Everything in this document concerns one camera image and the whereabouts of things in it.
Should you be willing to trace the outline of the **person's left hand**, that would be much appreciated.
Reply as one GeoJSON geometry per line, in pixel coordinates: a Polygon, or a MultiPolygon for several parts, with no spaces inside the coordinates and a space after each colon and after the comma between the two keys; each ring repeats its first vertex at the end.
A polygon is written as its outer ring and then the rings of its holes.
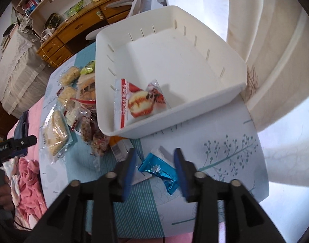
{"type": "Polygon", "coordinates": [[[4,177],[4,182],[2,186],[0,186],[0,206],[2,206],[6,211],[13,211],[14,204],[12,200],[11,188],[9,186],[9,178],[7,176],[4,177]]]}

